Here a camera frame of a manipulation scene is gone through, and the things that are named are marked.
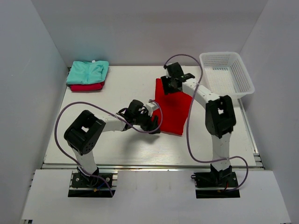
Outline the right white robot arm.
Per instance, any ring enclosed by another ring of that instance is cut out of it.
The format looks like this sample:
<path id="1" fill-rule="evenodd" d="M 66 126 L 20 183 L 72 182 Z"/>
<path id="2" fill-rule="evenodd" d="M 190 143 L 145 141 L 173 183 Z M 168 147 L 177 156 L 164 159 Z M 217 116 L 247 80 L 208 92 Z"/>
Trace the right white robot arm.
<path id="1" fill-rule="evenodd" d="M 235 112 L 230 96 L 220 96 L 201 85 L 194 75 L 184 73 L 179 63 L 164 66 L 166 75 L 161 77 L 164 94 L 183 92 L 205 109 L 205 126 L 212 136 L 213 158 L 209 163 L 216 170 L 211 181 L 222 186 L 228 180 L 225 171 L 230 170 L 229 142 L 236 125 Z"/>

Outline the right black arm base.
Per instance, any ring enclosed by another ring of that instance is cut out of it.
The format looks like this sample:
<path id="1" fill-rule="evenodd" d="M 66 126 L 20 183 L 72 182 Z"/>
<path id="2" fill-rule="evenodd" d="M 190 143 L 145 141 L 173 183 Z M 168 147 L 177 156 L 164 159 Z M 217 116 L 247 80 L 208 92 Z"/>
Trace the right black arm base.
<path id="1" fill-rule="evenodd" d="M 196 172 L 191 175 L 195 182 L 197 199 L 239 198 L 240 192 L 236 173 L 229 166 L 225 170 L 217 171 L 210 166 L 209 172 Z"/>

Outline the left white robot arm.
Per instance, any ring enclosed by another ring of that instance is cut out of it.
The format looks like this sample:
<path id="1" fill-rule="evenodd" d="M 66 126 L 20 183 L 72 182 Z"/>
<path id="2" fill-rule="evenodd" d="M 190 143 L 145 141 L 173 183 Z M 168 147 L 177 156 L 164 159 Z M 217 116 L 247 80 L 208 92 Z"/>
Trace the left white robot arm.
<path id="1" fill-rule="evenodd" d="M 153 100 L 143 104 L 135 99 L 131 101 L 127 108 L 120 109 L 116 114 L 93 104 L 89 105 L 107 113 L 107 116 L 97 118 L 89 110 L 82 111 L 65 131 L 64 139 L 75 153 L 77 167 L 81 173 L 84 173 L 83 181 L 88 186 L 94 186 L 98 183 L 99 175 L 93 149 L 100 135 L 104 132 L 124 132 L 131 128 L 140 133 L 160 133 L 162 122 L 153 113 L 162 109 Z"/>

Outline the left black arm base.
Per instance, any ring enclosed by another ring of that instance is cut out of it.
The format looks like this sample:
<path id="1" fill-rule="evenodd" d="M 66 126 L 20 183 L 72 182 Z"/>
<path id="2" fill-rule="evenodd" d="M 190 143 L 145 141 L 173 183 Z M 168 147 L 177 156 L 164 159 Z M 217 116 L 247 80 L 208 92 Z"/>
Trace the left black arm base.
<path id="1" fill-rule="evenodd" d="M 71 175 L 68 190 L 69 198 L 112 198 L 116 191 L 117 175 L 113 173 L 94 173 L 96 177 L 86 176 L 79 171 Z"/>

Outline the red t-shirt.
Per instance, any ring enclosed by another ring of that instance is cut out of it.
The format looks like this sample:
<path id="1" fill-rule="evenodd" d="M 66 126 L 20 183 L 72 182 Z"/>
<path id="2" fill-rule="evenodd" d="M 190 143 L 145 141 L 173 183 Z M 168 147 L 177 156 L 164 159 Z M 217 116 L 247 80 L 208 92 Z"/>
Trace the red t-shirt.
<path id="1" fill-rule="evenodd" d="M 158 116 L 161 132 L 183 135 L 191 99 L 191 96 L 183 92 L 165 95 L 161 79 L 156 79 L 155 101 L 160 105 L 161 110 L 155 110 L 153 115 Z"/>

